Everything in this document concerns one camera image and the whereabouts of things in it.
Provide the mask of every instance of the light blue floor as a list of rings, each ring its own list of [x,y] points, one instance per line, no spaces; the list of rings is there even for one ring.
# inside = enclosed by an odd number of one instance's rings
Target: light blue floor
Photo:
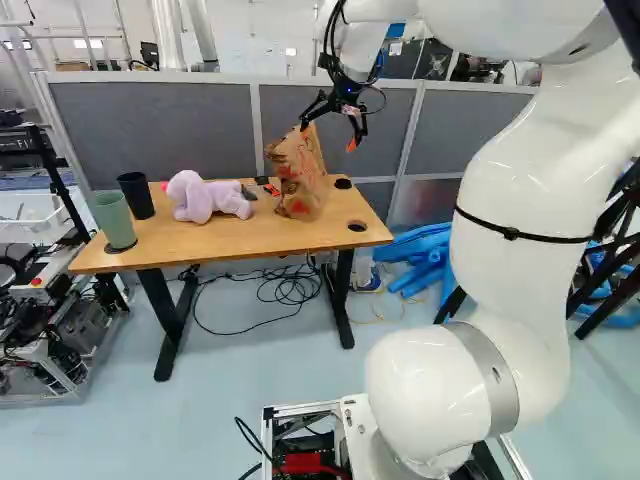
[[[438,295],[405,305],[404,315],[388,294],[352,295],[353,319],[374,320],[373,305],[389,323],[354,325],[356,347],[344,351],[324,293],[299,316],[241,337],[192,325],[171,381],[158,384],[162,332],[139,290],[84,404],[0,412],[2,478],[238,478],[258,458],[233,416],[257,429],[264,405],[361,392],[369,348],[388,332],[428,324]],[[199,316],[222,330],[287,313],[254,295],[250,282],[220,282],[202,296]],[[640,478],[639,346],[640,330],[601,329],[573,344],[568,399],[544,424],[513,435],[535,479]]]

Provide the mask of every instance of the green cup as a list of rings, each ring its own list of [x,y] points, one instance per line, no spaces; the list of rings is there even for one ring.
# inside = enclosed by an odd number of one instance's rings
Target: green cup
[[[118,253],[136,244],[138,239],[133,231],[129,205],[121,191],[98,193],[94,213],[98,226],[109,240],[105,248],[107,253]]]

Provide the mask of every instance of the cubicle partition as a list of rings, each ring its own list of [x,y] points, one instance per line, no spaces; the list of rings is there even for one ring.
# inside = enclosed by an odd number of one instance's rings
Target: cubicle partition
[[[298,123],[330,88],[322,78],[266,79],[208,73],[73,72],[35,77],[41,108],[89,198],[140,170],[167,180],[182,169],[206,178],[271,173],[264,147]],[[380,80],[386,107],[352,153],[348,120],[317,121],[327,168],[347,173],[391,227],[450,219],[473,154],[511,122],[535,89]],[[368,90],[370,110],[383,97]]]

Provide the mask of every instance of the black cup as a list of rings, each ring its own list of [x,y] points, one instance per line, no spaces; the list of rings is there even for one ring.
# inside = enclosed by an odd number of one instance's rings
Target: black cup
[[[147,177],[144,173],[123,173],[118,177],[118,183],[134,217],[138,220],[146,220],[156,214]]]

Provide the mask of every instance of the cup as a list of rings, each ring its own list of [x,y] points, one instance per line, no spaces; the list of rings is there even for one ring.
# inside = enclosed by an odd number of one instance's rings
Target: cup
[[[151,200],[149,183],[147,183],[147,177],[144,173],[123,173],[118,177],[118,183],[134,217],[138,220],[146,220],[156,214],[153,200]]]
[[[137,242],[136,232],[124,194],[117,190],[96,195],[95,215],[98,226],[104,231],[109,243],[107,253],[120,253],[133,247]]]

